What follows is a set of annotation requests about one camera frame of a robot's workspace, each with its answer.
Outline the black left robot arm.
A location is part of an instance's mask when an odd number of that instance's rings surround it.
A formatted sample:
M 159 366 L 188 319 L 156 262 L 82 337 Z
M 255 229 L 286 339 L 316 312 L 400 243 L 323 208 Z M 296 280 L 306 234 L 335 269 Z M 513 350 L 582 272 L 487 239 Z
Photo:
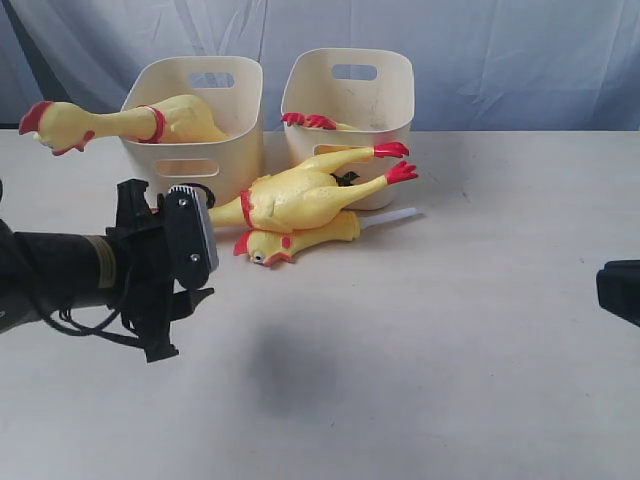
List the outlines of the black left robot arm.
M 1 329 L 44 321 L 73 337 L 138 348 L 147 362 L 178 355 L 172 322 L 212 295 L 218 256 L 213 192 L 182 183 L 150 207 L 148 182 L 117 186 L 116 223 L 102 235 L 1 226 Z

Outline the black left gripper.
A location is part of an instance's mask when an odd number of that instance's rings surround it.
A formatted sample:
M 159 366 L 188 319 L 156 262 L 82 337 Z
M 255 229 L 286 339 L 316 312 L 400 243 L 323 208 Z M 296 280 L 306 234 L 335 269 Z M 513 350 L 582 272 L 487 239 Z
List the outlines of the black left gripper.
M 184 185 L 146 201 L 148 183 L 130 179 L 117 185 L 116 224 L 107 238 L 124 253 L 124 276 L 106 326 L 117 317 L 135 330 L 147 363 L 179 355 L 170 325 L 191 316 L 215 293 L 190 290 L 190 189 Z

